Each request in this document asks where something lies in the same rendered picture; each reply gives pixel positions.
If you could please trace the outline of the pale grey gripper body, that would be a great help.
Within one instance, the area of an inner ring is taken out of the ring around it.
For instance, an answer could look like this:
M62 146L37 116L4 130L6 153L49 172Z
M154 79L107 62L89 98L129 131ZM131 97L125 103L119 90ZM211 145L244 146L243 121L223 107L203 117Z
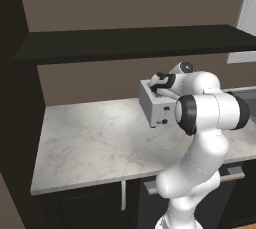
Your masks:
M169 89L158 88L157 93L161 96L169 97L169 98L174 99L174 100L179 99L179 96L177 94L173 93L172 91L170 91Z

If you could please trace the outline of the silver toaster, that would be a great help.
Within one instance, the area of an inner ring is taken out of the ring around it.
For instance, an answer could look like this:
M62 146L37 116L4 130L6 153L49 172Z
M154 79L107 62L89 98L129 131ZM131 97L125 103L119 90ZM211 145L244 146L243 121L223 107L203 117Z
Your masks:
M162 126L162 120L167 119L165 125L176 125L174 108L177 100L161 96L150 88L149 80L140 81L139 103L152 128ZM164 107L169 106L171 110L165 111Z

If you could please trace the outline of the white window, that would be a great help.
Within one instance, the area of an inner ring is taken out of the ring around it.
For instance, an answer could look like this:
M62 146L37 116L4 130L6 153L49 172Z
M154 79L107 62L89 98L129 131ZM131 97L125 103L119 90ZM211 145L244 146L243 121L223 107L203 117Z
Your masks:
M237 29L256 37L256 0L243 0ZM256 51L235 52L228 55L228 64L256 62Z

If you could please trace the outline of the dark dishwasher front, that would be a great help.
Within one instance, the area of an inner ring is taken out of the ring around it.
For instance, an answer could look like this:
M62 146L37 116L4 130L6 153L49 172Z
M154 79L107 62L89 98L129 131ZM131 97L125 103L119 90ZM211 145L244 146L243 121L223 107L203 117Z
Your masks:
M227 167L220 170L221 176L227 174ZM158 193L149 195L144 183L155 181L156 177L143 178L140 184L138 229L155 229L155 225L168 207L168 199ZM203 229L217 229L221 216L231 196L237 180L221 182L220 186L209 193L196 207L195 218Z

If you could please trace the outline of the dark narrow cupboard door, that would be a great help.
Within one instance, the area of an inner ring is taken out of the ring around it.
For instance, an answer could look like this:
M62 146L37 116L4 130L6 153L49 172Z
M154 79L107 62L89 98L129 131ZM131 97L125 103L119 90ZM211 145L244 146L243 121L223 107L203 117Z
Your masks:
M245 178L236 185L237 203L234 227L256 223L256 159L246 161L242 167Z

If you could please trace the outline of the tall dark cupboard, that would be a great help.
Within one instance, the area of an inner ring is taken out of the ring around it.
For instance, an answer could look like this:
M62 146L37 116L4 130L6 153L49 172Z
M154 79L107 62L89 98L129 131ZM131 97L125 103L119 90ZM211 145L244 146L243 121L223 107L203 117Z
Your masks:
M30 193L45 101L37 67L14 61L28 34L22 0L0 0L0 173L25 229L62 229L55 197Z

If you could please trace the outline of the dark wall shelf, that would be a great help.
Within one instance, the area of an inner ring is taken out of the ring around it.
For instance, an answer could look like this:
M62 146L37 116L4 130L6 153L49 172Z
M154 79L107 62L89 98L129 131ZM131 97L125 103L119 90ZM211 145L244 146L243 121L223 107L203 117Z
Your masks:
M33 32L15 64L49 65L256 51L256 37L230 25Z

